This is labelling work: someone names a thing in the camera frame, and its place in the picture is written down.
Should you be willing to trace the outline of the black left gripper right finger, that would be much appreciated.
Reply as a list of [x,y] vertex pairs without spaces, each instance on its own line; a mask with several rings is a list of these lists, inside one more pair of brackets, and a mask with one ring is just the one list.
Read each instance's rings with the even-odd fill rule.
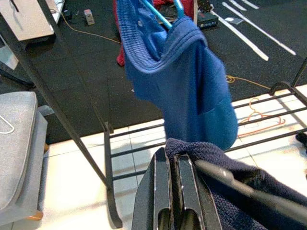
[[213,196],[188,155],[174,157],[174,215],[177,230],[221,230]]

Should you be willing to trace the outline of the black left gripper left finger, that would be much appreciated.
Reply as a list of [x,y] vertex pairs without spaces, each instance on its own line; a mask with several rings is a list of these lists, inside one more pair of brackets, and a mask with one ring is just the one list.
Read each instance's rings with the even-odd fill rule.
[[139,184],[135,196],[133,230],[170,230],[172,226],[172,183],[169,159],[159,148]]

